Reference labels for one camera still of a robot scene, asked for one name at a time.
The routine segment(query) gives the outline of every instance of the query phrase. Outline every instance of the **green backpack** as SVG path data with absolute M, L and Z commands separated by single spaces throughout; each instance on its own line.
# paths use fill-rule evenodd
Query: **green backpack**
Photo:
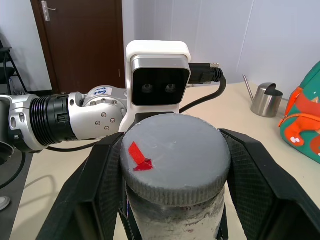
M 291 94 L 279 123 L 283 140 L 320 163 L 320 62 Z

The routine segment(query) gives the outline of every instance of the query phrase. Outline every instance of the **gray jar lid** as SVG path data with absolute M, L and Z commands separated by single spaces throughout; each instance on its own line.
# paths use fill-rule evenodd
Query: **gray jar lid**
M 125 134 L 120 162 L 127 185 L 140 197 L 185 207 L 208 201 L 222 190 L 231 156 L 224 137 L 207 122 L 161 114 Z

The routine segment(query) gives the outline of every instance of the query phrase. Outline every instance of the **black chair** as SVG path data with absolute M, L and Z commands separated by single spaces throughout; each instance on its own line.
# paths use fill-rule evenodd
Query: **black chair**
M 10 49 L 11 47 L 4 47 L 0 41 L 0 64 L 3 64 L 3 67 L 0 67 L 0 84 L 6 84 L 8 88 L 8 94 L 12 95 L 9 79 L 11 77 L 17 76 L 20 80 L 24 92 L 27 92 L 26 86 L 21 79 L 14 60 L 10 55 Z M 13 67 L 7 67 L 8 62 L 11 62 Z

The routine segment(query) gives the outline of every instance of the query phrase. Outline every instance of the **red tape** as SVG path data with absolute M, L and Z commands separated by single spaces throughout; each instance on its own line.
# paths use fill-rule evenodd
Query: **red tape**
M 130 156 L 133 158 L 135 163 L 138 165 L 134 168 L 134 171 L 146 171 L 153 169 L 151 159 L 145 158 L 143 153 L 140 151 L 139 147 L 135 142 L 131 144 L 128 149 Z

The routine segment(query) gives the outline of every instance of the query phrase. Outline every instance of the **door handle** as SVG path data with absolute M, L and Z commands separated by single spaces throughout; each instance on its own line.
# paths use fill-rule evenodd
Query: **door handle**
M 50 11 L 55 11 L 57 9 L 48 7 L 47 1 L 41 1 L 41 5 L 42 5 L 42 11 L 43 11 L 44 20 L 46 22 L 50 22 L 49 10 Z

